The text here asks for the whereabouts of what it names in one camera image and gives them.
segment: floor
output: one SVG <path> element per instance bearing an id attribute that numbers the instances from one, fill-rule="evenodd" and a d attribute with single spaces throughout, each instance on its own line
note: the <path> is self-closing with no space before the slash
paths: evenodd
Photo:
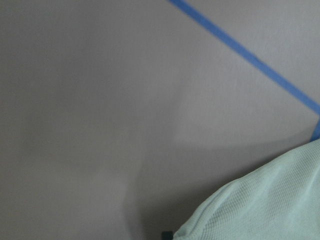
<path id="1" fill-rule="evenodd" d="M 319 1 L 188 3 L 320 103 Z M 0 11 L 0 239 L 160 239 L 319 120 L 169 1 Z"/>

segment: blue tape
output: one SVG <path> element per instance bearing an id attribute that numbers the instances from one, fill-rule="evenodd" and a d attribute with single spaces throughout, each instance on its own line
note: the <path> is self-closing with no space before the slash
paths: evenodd
<path id="1" fill-rule="evenodd" d="M 312 137 L 310 139 L 310 142 L 320 139 L 320 119 L 318 121 L 318 123 L 315 126 L 315 129 L 313 131 Z"/>
<path id="2" fill-rule="evenodd" d="M 248 51 L 244 46 L 230 37 L 221 28 L 212 23 L 209 19 L 203 16 L 200 12 L 195 10 L 191 5 L 183 0 L 169 0 L 171 3 L 176 5 L 179 9 L 189 15 L 198 24 L 203 26 L 211 34 L 216 36 L 222 42 L 224 42 L 228 47 L 237 52 L 245 60 L 259 69 L 262 73 L 268 76 L 271 80 L 279 84 L 282 88 L 288 91 L 292 96 L 296 97 L 300 102 L 306 105 L 308 108 L 312 109 L 318 115 L 320 115 L 320 105 L 317 104 L 313 99 L 307 96 L 304 92 L 299 90 L 296 86 L 290 83 L 287 79 L 281 76 L 279 73 L 274 71 L 271 67 L 266 65 L 260 59 L 258 59 L 253 53 Z"/>

